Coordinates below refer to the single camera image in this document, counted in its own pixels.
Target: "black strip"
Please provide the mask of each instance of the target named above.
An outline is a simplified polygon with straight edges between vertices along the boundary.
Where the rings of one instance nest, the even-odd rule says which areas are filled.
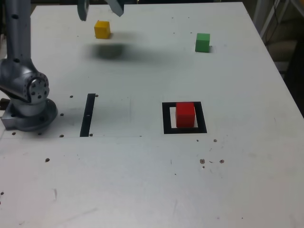
[[[88,137],[90,133],[91,120],[93,115],[95,94],[88,94],[86,99],[84,118],[80,130],[80,137]]]
[[[176,107],[176,102],[162,103],[163,133],[164,134],[191,134],[191,133],[207,133],[203,109],[200,102],[193,102],[195,108],[196,121],[198,127],[193,128],[172,128],[170,108]]]

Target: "table surface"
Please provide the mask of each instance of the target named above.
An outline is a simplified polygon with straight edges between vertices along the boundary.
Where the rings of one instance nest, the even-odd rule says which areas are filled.
[[[64,116],[41,135],[0,125],[0,227],[303,227],[304,121],[242,3],[31,18]],[[94,37],[97,20],[111,39]],[[194,51],[197,33],[211,53]],[[79,137],[88,93],[93,137]],[[201,102],[208,133],[163,134],[162,102],[181,101]]]

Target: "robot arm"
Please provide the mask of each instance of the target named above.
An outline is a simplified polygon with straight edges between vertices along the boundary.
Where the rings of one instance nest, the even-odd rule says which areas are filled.
[[[123,14],[122,0],[107,0],[112,11]],[[57,116],[53,101],[47,99],[48,78],[31,60],[30,0],[6,0],[7,59],[0,61],[0,90],[10,103],[2,116],[7,130],[34,131],[48,126]],[[89,0],[78,0],[78,14],[86,20]]]

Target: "cube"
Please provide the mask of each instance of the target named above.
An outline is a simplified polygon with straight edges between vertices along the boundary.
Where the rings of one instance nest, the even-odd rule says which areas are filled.
[[[195,51],[196,52],[209,52],[210,34],[198,33],[196,35]]]
[[[97,39],[109,39],[110,31],[110,22],[109,21],[97,21],[95,26],[95,36]]]
[[[193,102],[176,103],[176,127],[193,128],[195,121],[195,110]]]

